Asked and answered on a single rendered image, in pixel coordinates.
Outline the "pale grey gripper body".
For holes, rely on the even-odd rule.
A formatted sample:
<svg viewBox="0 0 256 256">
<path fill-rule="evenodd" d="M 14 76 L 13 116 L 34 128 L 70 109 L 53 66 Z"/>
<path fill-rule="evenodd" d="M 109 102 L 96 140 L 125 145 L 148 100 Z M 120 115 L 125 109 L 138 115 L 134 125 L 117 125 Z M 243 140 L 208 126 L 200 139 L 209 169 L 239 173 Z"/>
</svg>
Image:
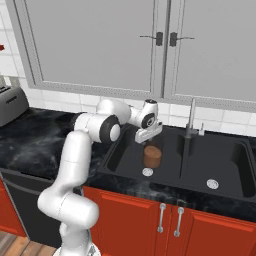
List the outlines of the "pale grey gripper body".
<svg viewBox="0 0 256 256">
<path fill-rule="evenodd" d="M 163 125 L 161 122 L 155 123 L 151 127 L 147 129 L 138 129 L 135 133 L 135 141 L 137 143 L 143 143 L 149 139 L 152 139 L 153 137 L 157 136 L 162 132 Z"/>
</svg>

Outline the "brown jar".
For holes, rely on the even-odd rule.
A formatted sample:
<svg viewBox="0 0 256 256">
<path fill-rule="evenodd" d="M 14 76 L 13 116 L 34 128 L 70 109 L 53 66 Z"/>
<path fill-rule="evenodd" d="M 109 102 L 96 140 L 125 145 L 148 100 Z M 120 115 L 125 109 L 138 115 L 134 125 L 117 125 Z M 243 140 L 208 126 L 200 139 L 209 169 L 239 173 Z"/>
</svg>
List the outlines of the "brown jar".
<svg viewBox="0 0 256 256">
<path fill-rule="evenodd" d="M 160 135 L 146 142 L 144 146 L 143 163 L 145 167 L 158 168 L 163 156 L 164 140 Z"/>
</svg>

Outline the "grey sink tap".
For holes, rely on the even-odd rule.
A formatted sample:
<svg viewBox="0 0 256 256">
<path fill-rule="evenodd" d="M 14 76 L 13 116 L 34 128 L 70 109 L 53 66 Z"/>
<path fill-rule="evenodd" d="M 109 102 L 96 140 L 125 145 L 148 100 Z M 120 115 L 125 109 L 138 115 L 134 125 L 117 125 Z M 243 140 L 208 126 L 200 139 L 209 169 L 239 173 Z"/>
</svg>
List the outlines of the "grey sink tap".
<svg viewBox="0 0 256 256">
<path fill-rule="evenodd" d="M 205 134 L 204 124 L 201 124 L 201 128 L 199 130 L 197 130 L 193 127 L 195 110 L 196 110 L 196 99 L 193 98 L 191 100 L 189 120 L 186 125 L 186 137 L 187 138 L 192 138 L 194 135 L 203 136 Z"/>
</svg>

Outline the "black double sink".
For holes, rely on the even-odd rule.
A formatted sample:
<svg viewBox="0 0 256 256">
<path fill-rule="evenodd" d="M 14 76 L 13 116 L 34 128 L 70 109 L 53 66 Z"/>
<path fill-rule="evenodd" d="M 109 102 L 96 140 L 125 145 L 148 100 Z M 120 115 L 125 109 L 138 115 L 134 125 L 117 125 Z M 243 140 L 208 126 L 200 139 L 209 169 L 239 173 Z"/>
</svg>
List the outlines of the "black double sink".
<svg viewBox="0 0 256 256">
<path fill-rule="evenodd" d="M 101 173 L 256 202 L 256 161 L 248 139 L 210 132 L 186 138 L 184 129 L 165 126 L 159 134 L 164 140 L 161 165 L 146 177 L 146 142 L 134 141 L 136 131 L 131 125 L 123 127 L 99 166 Z M 219 188 L 210 189 L 208 179 L 216 180 Z"/>
</svg>

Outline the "red base cupboard door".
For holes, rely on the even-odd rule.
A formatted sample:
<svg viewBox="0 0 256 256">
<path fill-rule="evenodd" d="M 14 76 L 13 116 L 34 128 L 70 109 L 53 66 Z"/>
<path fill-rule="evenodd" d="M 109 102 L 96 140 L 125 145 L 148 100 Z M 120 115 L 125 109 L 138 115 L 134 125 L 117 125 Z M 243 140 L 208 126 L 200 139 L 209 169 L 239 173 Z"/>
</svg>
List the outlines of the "red base cupboard door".
<svg viewBox="0 0 256 256">
<path fill-rule="evenodd" d="M 184 208 L 176 238 L 177 222 L 174 206 L 166 256 L 256 256 L 256 223 Z"/>
<path fill-rule="evenodd" d="M 91 234 L 102 256 L 166 256 L 170 205 L 166 204 L 163 232 L 158 233 L 160 202 L 88 186 L 83 190 L 99 206 Z"/>
</svg>

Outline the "silver toaster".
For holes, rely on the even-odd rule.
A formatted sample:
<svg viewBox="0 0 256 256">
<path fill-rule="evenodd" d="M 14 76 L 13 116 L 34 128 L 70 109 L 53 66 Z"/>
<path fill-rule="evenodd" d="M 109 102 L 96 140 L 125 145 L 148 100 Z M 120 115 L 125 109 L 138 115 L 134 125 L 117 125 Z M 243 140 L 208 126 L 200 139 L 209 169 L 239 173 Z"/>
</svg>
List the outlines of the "silver toaster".
<svg viewBox="0 0 256 256">
<path fill-rule="evenodd" d="M 0 127 L 18 118 L 28 108 L 27 97 L 20 87 L 0 86 Z"/>
</svg>

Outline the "black dishwasher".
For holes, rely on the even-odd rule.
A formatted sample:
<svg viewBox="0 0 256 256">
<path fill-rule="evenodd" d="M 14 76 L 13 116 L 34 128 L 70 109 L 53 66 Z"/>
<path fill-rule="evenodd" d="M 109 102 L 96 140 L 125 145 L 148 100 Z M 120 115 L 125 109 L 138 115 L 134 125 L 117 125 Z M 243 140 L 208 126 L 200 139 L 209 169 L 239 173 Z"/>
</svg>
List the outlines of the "black dishwasher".
<svg viewBox="0 0 256 256">
<path fill-rule="evenodd" d="M 29 239 L 59 248 L 60 222 L 46 216 L 37 207 L 40 193 L 50 187 L 52 181 L 15 171 L 2 171 L 1 174 Z"/>
</svg>

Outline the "red base cupboard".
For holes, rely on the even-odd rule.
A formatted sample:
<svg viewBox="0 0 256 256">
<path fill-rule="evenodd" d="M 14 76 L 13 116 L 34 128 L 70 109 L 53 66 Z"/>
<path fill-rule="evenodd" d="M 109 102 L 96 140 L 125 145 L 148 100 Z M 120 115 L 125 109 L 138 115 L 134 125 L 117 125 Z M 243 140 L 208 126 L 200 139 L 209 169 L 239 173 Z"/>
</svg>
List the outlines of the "red base cupboard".
<svg viewBox="0 0 256 256">
<path fill-rule="evenodd" d="M 25 231 L 0 179 L 0 231 L 25 237 Z"/>
</svg>

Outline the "grey wall cupboard door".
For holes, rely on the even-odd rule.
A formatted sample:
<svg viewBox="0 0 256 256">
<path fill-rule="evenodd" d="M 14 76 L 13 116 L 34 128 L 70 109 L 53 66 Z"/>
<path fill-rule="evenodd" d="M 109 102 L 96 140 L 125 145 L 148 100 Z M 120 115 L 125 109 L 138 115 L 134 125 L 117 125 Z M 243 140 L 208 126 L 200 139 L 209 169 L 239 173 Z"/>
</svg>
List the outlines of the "grey wall cupboard door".
<svg viewBox="0 0 256 256">
<path fill-rule="evenodd" d="M 170 33 L 193 37 L 169 46 Z M 164 99 L 256 112 L 256 0 L 170 0 Z"/>
<path fill-rule="evenodd" d="M 168 0 L 6 0 L 28 85 L 164 97 Z M 163 44 L 149 38 L 163 33 Z"/>
</svg>

